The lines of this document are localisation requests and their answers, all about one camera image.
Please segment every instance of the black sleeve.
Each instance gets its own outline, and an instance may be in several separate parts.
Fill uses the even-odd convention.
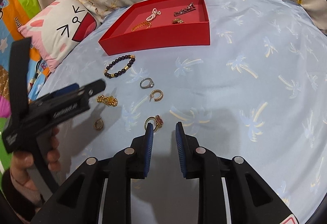
[[[35,215],[35,205],[15,189],[10,179],[10,170],[2,177],[2,190],[13,210],[25,220],[31,221]]]

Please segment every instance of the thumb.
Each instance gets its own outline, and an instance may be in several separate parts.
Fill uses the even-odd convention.
[[[11,175],[17,182],[24,185],[29,180],[26,169],[31,167],[33,163],[34,159],[31,153],[23,151],[14,152],[11,158]]]

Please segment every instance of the black beaded bracelet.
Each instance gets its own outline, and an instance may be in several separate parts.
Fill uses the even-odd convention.
[[[109,74],[108,70],[110,68],[112,68],[115,64],[117,64],[118,62],[125,60],[125,59],[130,59],[129,63],[127,64],[127,66],[125,66],[121,71],[118,71],[117,73],[114,74]],[[126,72],[127,69],[129,69],[132,64],[135,62],[135,56],[134,55],[123,55],[122,57],[118,57],[118,59],[116,59],[115,61],[112,61],[111,64],[109,64],[109,66],[106,67],[106,70],[104,70],[104,76],[107,78],[117,78],[118,76],[124,74]]]

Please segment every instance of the amber bracelet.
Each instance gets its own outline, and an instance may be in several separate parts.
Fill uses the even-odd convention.
[[[110,68],[112,68],[115,64],[117,64],[118,62],[125,60],[125,59],[130,59],[129,63],[127,64],[127,66],[125,66],[121,71],[118,71],[117,73],[114,74],[109,74],[108,70]],[[107,78],[117,78],[118,76],[124,74],[126,72],[126,70],[128,70],[132,64],[134,64],[135,62],[135,56],[134,55],[123,55],[122,57],[118,57],[118,59],[116,59],[115,61],[112,61],[111,64],[109,64],[109,66],[106,67],[106,69],[104,70],[104,76]]]
[[[145,21],[140,24],[137,24],[135,27],[133,27],[132,31],[136,31],[138,28],[148,25],[147,29],[151,27],[151,22]]]

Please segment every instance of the cartoon mouth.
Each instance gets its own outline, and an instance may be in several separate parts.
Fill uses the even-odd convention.
[[[84,40],[92,31],[96,28],[96,21],[95,18],[90,14],[87,13],[83,18],[82,22],[80,23],[77,31],[74,34],[72,40],[74,42],[81,42]]]

